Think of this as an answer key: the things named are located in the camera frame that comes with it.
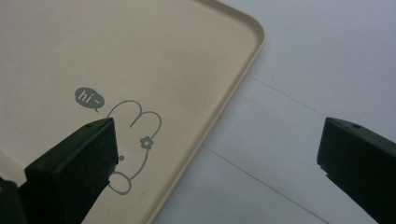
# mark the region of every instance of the printed graphic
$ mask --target printed graphic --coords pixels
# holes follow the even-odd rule
[[[142,149],[146,150],[146,153],[145,153],[146,155],[145,155],[145,158],[143,159],[139,169],[136,172],[134,172],[134,173],[133,173],[133,171],[131,171],[131,173],[128,173],[128,171],[121,172],[121,171],[117,170],[117,167],[116,167],[116,171],[112,174],[112,177],[116,176],[116,177],[121,178],[122,180],[124,180],[125,183],[126,183],[126,188],[125,187],[124,188],[117,188],[111,182],[110,182],[110,184],[108,186],[111,189],[113,189],[114,191],[116,191],[119,195],[125,195],[125,194],[128,194],[131,191],[131,189],[132,189],[132,180],[134,178],[136,178],[142,172],[143,168],[145,167],[146,162],[147,162],[148,157],[149,157],[149,151],[153,148],[153,145],[154,145],[154,137],[158,133],[158,131],[161,129],[162,122],[163,122],[163,120],[161,119],[161,116],[158,113],[156,113],[154,111],[143,111],[142,105],[139,104],[137,101],[132,101],[132,100],[131,101],[123,101],[123,102],[119,103],[118,105],[116,105],[110,111],[110,113],[107,115],[107,117],[108,118],[112,117],[112,114],[114,113],[114,111],[116,111],[118,109],[118,107],[120,107],[122,105],[128,105],[128,104],[133,104],[133,105],[137,105],[138,106],[138,110],[139,111],[137,113],[137,116],[134,118],[133,122],[130,123],[130,124],[125,124],[125,123],[117,124],[117,121],[116,121],[116,125],[127,125],[129,129],[132,129],[140,119],[142,119],[145,116],[151,115],[153,118],[158,119],[158,127],[157,127],[157,129],[154,131],[154,133],[152,135],[145,135],[145,136],[142,136],[140,138],[140,144],[139,145],[141,146]],[[123,162],[124,160],[125,160],[125,157],[123,155],[120,155],[120,157],[119,157],[120,163]]]
[[[96,112],[98,108],[105,105],[105,99],[91,88],[81,87],[75,92],[76,102],[79,105],[94,109]]]

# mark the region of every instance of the speech bubble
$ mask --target speech bubble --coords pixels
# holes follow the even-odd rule
[[[88,87],[78,88],[75,92],[76,102],[89,109],[94,109],[96,112],[98,108],[105,105],[105,99],[95,90]]]

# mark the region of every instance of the white table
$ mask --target white table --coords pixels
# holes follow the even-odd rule
[[[224,2],[267,42],[156,223],[375,223],[316,156],[326,117],[396,142],[396,2]]]

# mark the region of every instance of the white surface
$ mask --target white surface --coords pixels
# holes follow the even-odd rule
[[[326,117],[396,141],[396,2],[224,2],[267,42],[156,223],[375,223],[316,156]]]

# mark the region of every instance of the tray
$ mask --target tray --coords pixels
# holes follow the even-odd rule
[[[218,1],[0,4],[0,176],[112,117],[120,164],[84,223],[159,212],[264,43]]]

